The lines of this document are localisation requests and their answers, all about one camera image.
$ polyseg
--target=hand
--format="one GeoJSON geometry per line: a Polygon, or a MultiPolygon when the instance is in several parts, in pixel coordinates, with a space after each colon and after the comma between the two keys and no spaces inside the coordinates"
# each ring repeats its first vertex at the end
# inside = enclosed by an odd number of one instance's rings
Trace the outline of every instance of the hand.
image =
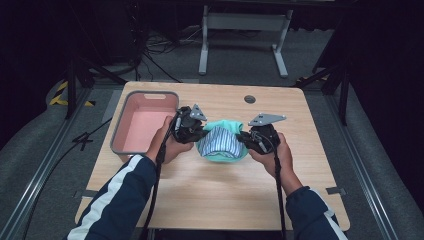
{"type": "MultiPolygon", "coordinates": [[[[279,132],[278,137],[280,138],[281,142],[277,147],[277,154],[281,164],[281,185],[283,186],[284,191],[288,196],[290,193],[302,187],[303,185],[293,170],[293,156],[284,134],[279,132]]],[[[273,152],[266,155],[261,155],[255,150],[250,149],[249,154],[254,160],[262,163],[266,171],[275,178],[275,160],[273,152]]]]}
{"type": "MultiPolygon", "coordinates": [[[[159,152],[160,145],[162,144],[163,138],[165,137],[165,134],[168,131],[168,128],[170,127],[172,118],[173,117],[171,116],[167,116],[165,118],[163,126],[156,131],[156,134],[153,137],[152,142],[150,143],[150,147],[146,152],[146,156],[149,157],[155,164],[156,156],[159,152]]],[[[168,140],[166,141],[166,154],[164,163],[166,164],[171,162],[178,156],[178,154],[189,151],[193,148],[193,146],[194,143],[178,143],[171,134],[168,140]]]]}

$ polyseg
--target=metal stand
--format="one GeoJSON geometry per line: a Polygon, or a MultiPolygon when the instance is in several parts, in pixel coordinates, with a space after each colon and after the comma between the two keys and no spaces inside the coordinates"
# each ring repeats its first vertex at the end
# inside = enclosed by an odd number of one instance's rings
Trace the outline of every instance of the metal stand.
{"type": "Polygon", "coordinates": [[[349,75],[347,73],[346,63],[326,68],[306,79],[301,79],[301,82],[297,82],[291,87],[303,88],[327,75],[328,79],[322,86],[321,91],[324,95],[333,95],[337,87],[341,84],[339,117],[343,125],[346,126],[346,107],[349,91],[349,75]]]}
{"type": "Polygon", "coordinates": [[[120,85],[125,85],[125,83],[127,83],[127,80],[118,77],[106,68],[99,66],[88,59],[80,56],[73,56],[68,65],[68,112],[65,119],[69,119],[77,107],[76,79],[78,78],[83,88],[92,88],[94,85],[94,79],[88,71],[90,68],[95,69],[103,76],[110,78],[120,85]]]}
{"type": "Polygon", "coordinates": [[[232,13],[209,13],[208,6],[203,9],[203,44],[200,53],[199,74],[205,75],[208,63],[208,30],[209,29],[238,29],[279,31],[278,44],[273,44],[272,49],[275,61],[282,78],[288,76],[281,48],[286,38],[293,11],[289,10],[285,15],[259,15],[259,14],[232,14],[232,13]]]}

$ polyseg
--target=metal frame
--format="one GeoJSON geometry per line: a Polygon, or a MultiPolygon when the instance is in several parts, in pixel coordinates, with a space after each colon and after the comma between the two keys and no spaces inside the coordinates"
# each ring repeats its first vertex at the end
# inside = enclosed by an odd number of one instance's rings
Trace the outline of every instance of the metal frame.
{"type": "Polygon", "coordinates": [[[358,178],[362,190],[364,191],[364,195],[368,201],[368,204],[370,205],[371,211],[375,217],[378,227],[380,228],[383,238],[387,240],[399,239],[389,219],[389,216],[387,215],[387,211],[384,208],[380,195],[378,194],[377,189],[374,186],[374,183],[372,182],[371,177],[367,172],[367,169],[365,168],[361,156],[359,155],[358,150],[356,149],[356,146],[349,133],[349,130],[347,129],[345,124],[343,124],[339,119],[337,113],[338,106],[335,99],[332,96],[328,95],[324,97],[328,106],[330,107],[331,114],[337,123],[337,127],[339,128],[344,138],[346,146],[351,155],[351,161],[356,177],[358,178]]]}
{"type": "Polygon", "coordinates": [[[81,91],[81,95],[79,97],[74,114],[72,114],[68,120],[65,120],[60,127],[43,161],[26,187],[24,194],[19,200],[19,203],[16,205],[15,210],[13,211],[6,225],[3,227],[0,233],[0,239],[6,240],[16,238],[16,234],[20,226],[35,204],[37,196],[40,194],[41,187],[43,186],[44,182],[47,181],[47,177],[49,175],[48,173],[51,171],[57,161],[57,156],[63,145],[65,137],[70,131],[72,123],[75,121],[79,110],[84,107],[90,92],[91,90],[87,88],[81,91]]]}
{"type": "Polygon", "coordinates": [[[282,78],[288,77],[287,68],[284,64],[283,56],[281,55],[281,49],[290,25],[292,13],[293,10],[288,10],[285,15],[209,13],[209,8],[205,5],[203,8],[203,43],[200,52],[199,74],[206,74],[209,51],[208,30],[239,29],[279,31],[279,41],[277,44],[272,45],[272,49],[280,76],[282,78]]]}

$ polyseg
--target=black cable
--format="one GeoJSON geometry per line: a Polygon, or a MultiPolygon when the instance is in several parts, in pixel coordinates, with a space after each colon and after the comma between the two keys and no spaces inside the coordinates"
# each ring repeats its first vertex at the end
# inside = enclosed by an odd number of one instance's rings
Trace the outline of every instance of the black cable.
{"type": "MultiPolygon", "coordinates": [[[[135,66],[128,66],[128,67],[126,67],[124,69],[121,69],[121,70],[116,70],[116,71],[113,71],[113,72],[111,71],[111,73],[114,74],[114,75],[117,75],[117,76],[123,75],[125,73],[131,72],[134,69],[134,67],[135,66]]],[[[97,78],[107,78],[107,76],[105,76],[105,75],[103,75],[103,74],[101,74],[101,73],[99,73],[97,71],[96,72],[90,72],[90,74],[93,77],[97,77],[97,78]]]]}
{"type": "Polygon", "coordinates": [[[153,74],[152,74],[152,72],[150,72],[149,65],[147,65],[147,63],[146,63],[145,61],[143,61],[143,60],[141,60],[141,62],[142,62],[142,63],[144,63],[144,65],[146,65],[147,72],[148,72],[148,73],[149,73],[149,75],[150,75],[150,82],[153,82],[153,74]]]}
{"type": "Polygon", "coordinates": [[[175,77],[171,76],[169,73],[167,73],[161,66],[159,66],[153,59],[151,56],[149,56],[148,54],[143,52],[143,55],[147,57],[147,59],[149,59],[153,64],[156,65],[156,67],[158,67],[160,70],[162,70],[163,73],[165,73],[168,77],[170,77],[172,80],[178,82],[178,83],[182,83],[181,80],[176,79],[175,77]]]}
{"type": "Polygon", "coordinates": [[[135,68],[134,68],[134,72],[135,72],[135,81],[138,82],[140,81],[140,73],[138,73],[138,65],[136,64],[135,68]]]}
{"type": "Polygon", "coordinates": [[[188,45],[192,44],[193,42],[195,42],[196,39],[200,36],[200,33],[202,32],[201,30],[202,30],[201,28],[196,30],[195,32],[191,33],[187,38],[181,39],[181,37],[180,37],[177,45],[173,44],[171,41],[167,41],[166,38],[161,36],[161,35],[150,36],[149,39],[152,38],[152,37],[154,37],[154,38],[160,37],[160,38],[159,38],[159,40],[155,39],[155,41],[153,43],[151,43],[150,45],[148,44],[147,50],[150,54],[155,54],[155,55],[159,55],[159,54],[163,54],[163,53],[170,53],[177,48],[185,47],[185,46],[188,46],[188,45]],[[182,41],[188,41],[189,43],[181,44],[180,42],[182,42],[182,41]],[[153,49],[149,48],[149,47],[153,47],[153,46],[157,46],[157,45],[164,45],[164,47],[163,47],[162,50],[153,50],[153,49]]]}
{"type": "Polygon", "coordinates": [[[261,31],[243,31],[243,30],[240,30],[240,31],[231,31],[231,33],[233,33],[235,35],[242,36],[242,37],[245,37],[245,38],[248,38],[248,39],[253,39],[253,38],[257,37],[260,32],[261,31]]]}
{"type": "Polygon", "coordinates": [[[26,225],[25,225],[25,230],[24,230],[24,233],[23,233],[23,236],[22,236],[22,240],[25,240],[26,239],[26,236],[27,236],[27,234],[28,234],[28,230],[29,230],[29,227],[30,227],[30,225],[31,225],[31,219],[32,219],[32,216],[34,215],[34,212],[35,212],[35,207],[37,206],[37,203],[38,203],[38,200],[39,200],[39,198],[40,198],[40,195],[41,195],[41,192],[43,191],[43,189],[44,189],[44,187],[46,186],[46,183],[47,183],[47,181],[49,180],[49,178],[50,178],[50,176],[52,175],[52,173],[54,172],[54,170],[56,169],[56,167],[59,165],[59,163],[65,158],[65,156],[70,152],[70,151],[72,151],[72,149],[74,149],[76,146],[78,146],[78,144],[80,144],[80,143],[82,143],[82,142],[84,142],[86,139],[88,139],[88,137],[91,135],[91,134],[93,134],[93,133],[95,133],[97,130],[99,130],[100,128],[102,128],[104,125],[106,125],[107,123],[109,123],[110,121],[112,120],[112,118],[109,118],[109,120],[107,120],[106,122],[104,122],[102,125],[100,125],[98,128],[96,128],[95,130],[93,130],[92,132],[90,132],[90,133],[88,133],[87,135],[86,135],[86,138],[81,138],[81,139],[79,139],[74,145],[72,145],[57,161],[56,161],[56,163],[53,165],[53,167],[50,169],[50,171],[49,171],[49,173],[47,174],[47,177],[46,177],[46,180],[43,182],[43,184],[41,185],[41,188],[40,188],[40,191],[38,192],[38,194],[37,194],[37,196],[35,197],[35,199],[34,199],[34,203],[33,203],[33,205],[32,205],[32,207],[31,207],[31,211],[30,211],[30,214],[29,214],[29,217],[28,217],[28,221],[27,221],[27,223],[26,223],[26,225]]]}
{"type": "Polygon", "coordinates": [[[284,205],[283,205],[283,191],[281,189],[281,163],[280,158],[278,157],[277,148],[272,144],[271,140],[260,134],[260,137],[266,139],[270,143],[272,150],[274,152],[274,162],[275,162],[275,184],[277,185],[277,195],[278,195],[278,206],[280,209],[280,222],[281,222],[281,235],[282,239],[286,240],[286,219],[284,218],[284,205]]]}
{"type": "Polygon", "coordinates": [[[147,213],[146,221],[144,222],[143,230],[140,234],[139,240],[147,240],[148,237],[148,228],[150,220],[153,216],[153,211],[155,209],[156,204],[156,197],[158,193],[158,187],[159,187],[159,180],[160,180],[160,173],[162,170],[162,163],[165,160],[165,154],[166,154],[166,141],[168,140],[169,136],[171,135],[171,126],[174,125],[174,121],[176,119],[176,116],[178,113],[175,114],[175,117],[172,119],[172,122],[169,124],[168,130],[166,131],[166,134],[162,140],[162,143],[159,148],[159,152],[156,156],[156,182],[153,187],[153,194],[152,194],[152,200],[150,201],[150,208],[149,212],[147,213]]]}

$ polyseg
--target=pink tray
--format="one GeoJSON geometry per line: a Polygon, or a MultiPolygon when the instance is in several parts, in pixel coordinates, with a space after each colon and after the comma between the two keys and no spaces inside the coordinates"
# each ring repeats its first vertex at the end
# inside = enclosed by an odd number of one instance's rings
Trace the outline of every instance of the pink tray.
{"type": "Polygon", "coordinates": [[[178,95],[174,92],[134,91],[128,94],[110,146],[122,160],[145,153],[166,116],[174,116],[178,95]]]}

